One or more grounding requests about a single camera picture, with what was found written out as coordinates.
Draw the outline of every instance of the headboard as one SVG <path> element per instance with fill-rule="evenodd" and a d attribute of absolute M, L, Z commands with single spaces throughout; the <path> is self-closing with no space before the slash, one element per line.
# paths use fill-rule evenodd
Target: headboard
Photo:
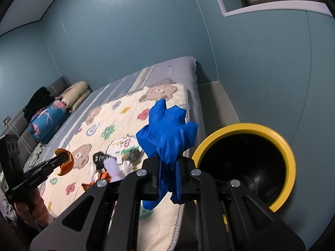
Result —
<path fill-rule="evenodd" d="M 71 84 L 67 80 L 65 76 L 60 77 L 58 80 L 53 82 L 50 86 L 47 87 L 47 90 L 50 92 L 51 96 L 58 96 L 63 91 L 65 91 Z M 14 134 L 19 136 L 19 149 L 22 166 L 24 166 L 32 154 L 33 150 L 36 148 L 38 143 L 31 137 L 29 130 L 29 124 L 26 118 L 23 115 L 23 108 L 19 111 L 19 113 L 9 121 L 6 129 L 1 134 Z"/>

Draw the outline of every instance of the metal screw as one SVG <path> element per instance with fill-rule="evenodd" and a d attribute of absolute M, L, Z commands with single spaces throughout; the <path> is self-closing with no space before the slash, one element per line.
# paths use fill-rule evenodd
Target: metal screw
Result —
<path fill-rule="evenodd" d="M 231 185 L 232 185 L 232 187 L 240 187 L 241 182 L 239 182 L 237 179 L 233 179 L 233 180 L 231 180 Z"/>
<path fill-rule="evenodd" d="M 201 175 L 201 171 L 199 169 L 193 169 L 191 171 L 191 175 L 199 176 L 199 175 Z"/>
<path fill-rule="evenodd" d="M 147 174 L 147 171 L 145 169 L 140 169 L 136 171 L 136 174 L 138 176 L 145 176 Z"/>
<path fill-rule="evenodd" d="M 105 179 L 100 179 L 100 180 L 97 181 L 97 186 L 100 187 L 100 188 L 105 187 L 107 184 L 108 184 L 108 182 Z"/>

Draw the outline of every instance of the blue rubber glove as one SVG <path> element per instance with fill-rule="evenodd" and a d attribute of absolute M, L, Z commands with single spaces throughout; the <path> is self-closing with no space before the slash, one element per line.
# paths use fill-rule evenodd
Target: blue rubber glove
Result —
<path fill-rule="evenodd" d="M 153 209 L 167 192 L 172 192 L 171 201 L 182 203 L 180 172 L 176 165 L 178 155 L 194 146 L 198 125 L 185 124 L 186 110 L 173 106 L 166 109 L 165 99 L 161 99 L 149 111 L 149 124 L 137 132 L 136 138 L 148 157 L 159 154 L 161 170 L 158 201 L 143 201 L 145 209 Z"/>

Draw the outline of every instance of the trash can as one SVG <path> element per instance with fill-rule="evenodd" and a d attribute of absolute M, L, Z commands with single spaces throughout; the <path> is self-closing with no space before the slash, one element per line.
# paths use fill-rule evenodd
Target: trash can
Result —
<path fill-rule="evenodd" d="M 263 125 L 238 123 L 223 127 L 198 146 L 192 159 L 197 168 L 214 179 L 240 180 L 273 212 L 293 189 L 293 152 L 281 135 Z"/>

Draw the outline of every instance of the ceiling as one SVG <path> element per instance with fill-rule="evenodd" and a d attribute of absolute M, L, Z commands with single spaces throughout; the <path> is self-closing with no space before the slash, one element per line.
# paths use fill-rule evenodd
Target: ceiling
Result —
<path fill-rule="evenodd" d="M 0 35 L 39 21 L 53 0 L 14 0 L 0 22 Z"/>

